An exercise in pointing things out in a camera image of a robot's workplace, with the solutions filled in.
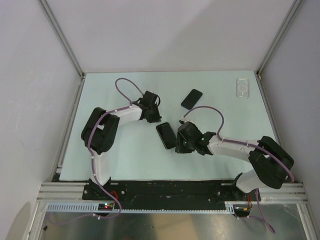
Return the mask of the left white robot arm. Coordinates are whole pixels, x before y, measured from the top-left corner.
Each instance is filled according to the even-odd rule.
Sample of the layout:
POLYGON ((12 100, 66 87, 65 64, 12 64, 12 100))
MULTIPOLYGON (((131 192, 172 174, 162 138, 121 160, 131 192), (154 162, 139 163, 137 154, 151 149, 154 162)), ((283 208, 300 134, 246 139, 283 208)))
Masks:
POLYGON ((159 100, 150 102, 140 98, 128 106, 110 111, 101 107, 92 111, 80 137, 91 154, 90 179, 96 184, 93 193, 99 199, 107 199, 111 194, 111 187, 106 184, 111 179, 109 161, 104 160, 103 156, 112 148, 118 128, 141 120, 148 123, 161 122, 159 105, 159 100))

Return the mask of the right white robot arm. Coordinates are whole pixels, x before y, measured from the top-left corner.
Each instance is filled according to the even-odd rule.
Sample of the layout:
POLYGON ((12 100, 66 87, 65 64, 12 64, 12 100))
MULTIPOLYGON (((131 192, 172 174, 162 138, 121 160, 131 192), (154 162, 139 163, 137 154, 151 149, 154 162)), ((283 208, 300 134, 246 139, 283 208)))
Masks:
POLYGON ((241 142, 234 139, 219 138, 214 132, 201 133, 199 130, 179 130, 175 151, 178 154, 197 152, 205 156, 227 156, 248 162, 252 170, 240 173, 232 183, 232 197, 243 200, 255 189, 269 187, 280 189, 286 179, 293 183, 291 172, 294 161, 273 140, 275 149, 267 148, 264 136, 258 141, 241 142))

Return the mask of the clear phone case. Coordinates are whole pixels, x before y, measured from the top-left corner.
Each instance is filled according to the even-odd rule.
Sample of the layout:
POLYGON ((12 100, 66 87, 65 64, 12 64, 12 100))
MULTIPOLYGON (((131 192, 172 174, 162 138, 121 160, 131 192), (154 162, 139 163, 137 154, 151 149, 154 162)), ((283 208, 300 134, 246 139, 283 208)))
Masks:
POLYGON ((235 95, 242 99, 248 99, 250 97, 250 81, 248 78, 236 79, 235 95))

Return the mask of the dark blue smartphone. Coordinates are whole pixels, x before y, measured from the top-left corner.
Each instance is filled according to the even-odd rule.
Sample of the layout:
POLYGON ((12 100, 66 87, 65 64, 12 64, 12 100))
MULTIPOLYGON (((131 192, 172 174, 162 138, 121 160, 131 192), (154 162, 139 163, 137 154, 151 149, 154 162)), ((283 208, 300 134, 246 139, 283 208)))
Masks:
POLYGON ((180 105, 187 110, 191 110, 202 96, 203 93, 201 91, 192 89, 180 105))

